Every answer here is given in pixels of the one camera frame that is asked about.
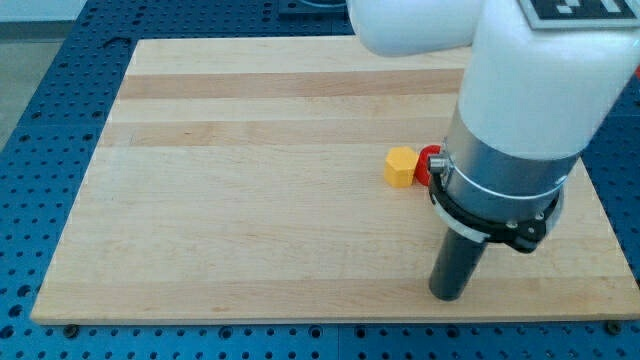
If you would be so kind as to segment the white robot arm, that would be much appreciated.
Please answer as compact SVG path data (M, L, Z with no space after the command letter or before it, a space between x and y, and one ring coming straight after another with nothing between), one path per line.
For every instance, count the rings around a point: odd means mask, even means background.
M493 221L550 205L639 63L635 1L349 0L347 9L382 56L471 47L445 190Z

